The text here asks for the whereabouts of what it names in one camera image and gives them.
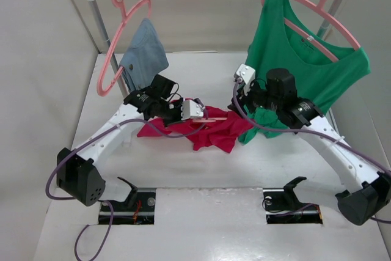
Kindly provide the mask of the pink plastic hanger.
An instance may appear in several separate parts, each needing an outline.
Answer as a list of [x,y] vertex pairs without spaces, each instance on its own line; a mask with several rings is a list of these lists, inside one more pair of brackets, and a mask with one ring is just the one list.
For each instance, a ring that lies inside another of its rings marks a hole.
[[218,121],[227,120],[226,117],[209,117],[209,118],[196,118],[192,119],[194,123],[213,123]]

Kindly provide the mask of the pink red t shirt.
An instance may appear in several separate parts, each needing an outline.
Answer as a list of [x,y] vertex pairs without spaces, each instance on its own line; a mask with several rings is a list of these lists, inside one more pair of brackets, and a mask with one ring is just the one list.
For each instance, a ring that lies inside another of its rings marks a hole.
[[194,123],[192,120],[165,127],[161,118],[152,120],[138,132],[139,138],[158,138],[163,135],[185,135],[193,143],[193,150],[215,146],[231,153],[239,136],[252,128],[252,124],[233,111],[224,111],[207,106],[210,117],[226,117],[227,120],[213,123]]

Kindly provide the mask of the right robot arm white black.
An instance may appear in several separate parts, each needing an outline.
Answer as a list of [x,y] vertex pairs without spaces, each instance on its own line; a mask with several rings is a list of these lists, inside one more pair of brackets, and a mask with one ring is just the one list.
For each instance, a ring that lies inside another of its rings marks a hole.
[[265,86],[261,87],[255,70],[241,64],[234,81],[235,112],[260,130],[298,135],[338,175],[338,185],[312,182],[305,176],[285,184],[282,200],[288,215],[322,205],[361,226],[390,203],[390,170],[350,147],[317,105],[299,97],[294,76],[287,69],[267,72]]

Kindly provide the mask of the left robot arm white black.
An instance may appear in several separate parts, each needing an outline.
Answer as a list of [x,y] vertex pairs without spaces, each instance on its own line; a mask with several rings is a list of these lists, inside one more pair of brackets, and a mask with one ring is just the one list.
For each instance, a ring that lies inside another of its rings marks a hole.
[[202,117],[202,106],[194,100],[179,98],[170,101],[175,83],[156,75],[152,83],[128,94],[112,117],[88,140],[70,150],[57,154],[57,166],[48,182],[68,193],[86,207],[98,201],[114,200],[123,210],[136,204],[134,186],[123,178],[106,180],[102,176],[104,164],[111,154],[141,125],[151,125],[150,119],[159,117],[164,126]]

